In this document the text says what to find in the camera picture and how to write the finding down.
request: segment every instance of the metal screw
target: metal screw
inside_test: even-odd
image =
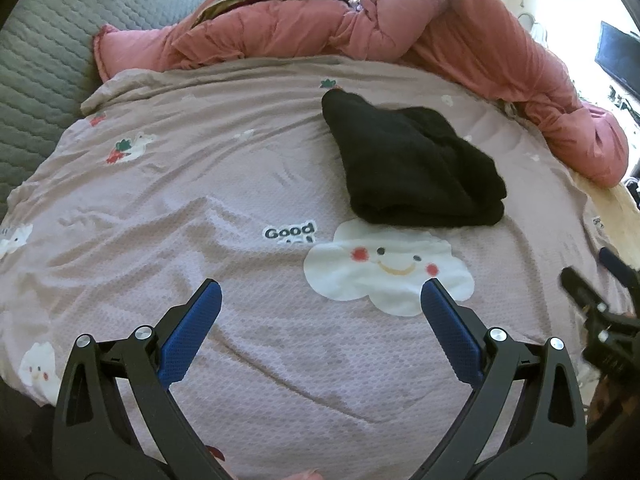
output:
[[[141,326],[136,330],[136,339],[148,339],[152,332],[153,329],[150,326]]]
[[[501,328],[492,328],[489,336],[496,341],[505,341],[507,339],[507,333]]]
[[[551,341],[549,341],[549,344],[556,350],[562,350],[564,348],[564,342],[562,341],[562,339],[557,337],[552,337]]]
[[[82,334],[78,339],[76,339],[76,346],[80,348],[84,348],[91,342],[91,336],[87,334]]]

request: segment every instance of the blue gripper pad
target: blue gripper pad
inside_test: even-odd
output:
[[[638,278],[636,272],[617,257],[610,249],[603,247],[598,253],[598,260],[614,275],[614,277],[626,288],[636,286]]]
[[[164,389],[184,378],[222,307],[222,290],[211,280],[162,345],[158,378]]]
[[[484,380],[482,351],[449,301],[450,299],[443,296],[432,280],[422,286],[422,312],[431,325],[438,343],[458,380],[476,389]]]

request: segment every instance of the folded black towel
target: folded black towel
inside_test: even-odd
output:
[[[372,223],[494,225],[504,181],[491,157],[460,139],[436,110],[382,110],[340,89],[322,98],[347,177],[351,208]]]

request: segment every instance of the strawberry print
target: strawberry print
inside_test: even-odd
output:
[[[146,135],[144,132],[139,132],[132,139],[119,140],[107,157],[107,164],[115,164],[123,160],[135,160],[144,155],[146,146],[155,138],[155,135]]]
[[[94,115],[91,118],[91,120],[89,120],[89,124],[91,126],[97,126],[98,124],[100,124],[106,118],[107,118],[107,115],[104,112],[100,112],[99,114]]]
[[[320,82],[320,88],[340,88],[340,85],[338,85],[335,79],[324,79]]]

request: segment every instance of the gray mattress pad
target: gray mattress pad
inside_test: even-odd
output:
[[[92,38],[179,22],[203,0],[20,0],[0,30],[0,220],[100,86]]]

